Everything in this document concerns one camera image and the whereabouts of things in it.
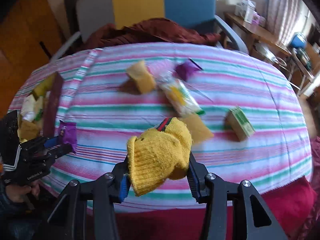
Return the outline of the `person's left hand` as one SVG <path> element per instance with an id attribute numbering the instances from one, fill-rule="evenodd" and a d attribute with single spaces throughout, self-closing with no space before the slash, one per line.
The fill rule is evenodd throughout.
<path id="1" fill-rule="evenodd" d="M 7 197 L 14 203 L 22 203 L 27 194 L 31 193 L 36 199 L 39 197 L 39 181 L 33 181 L 30 185 L 19 186 L 11 184 L 5 187 Z"/>

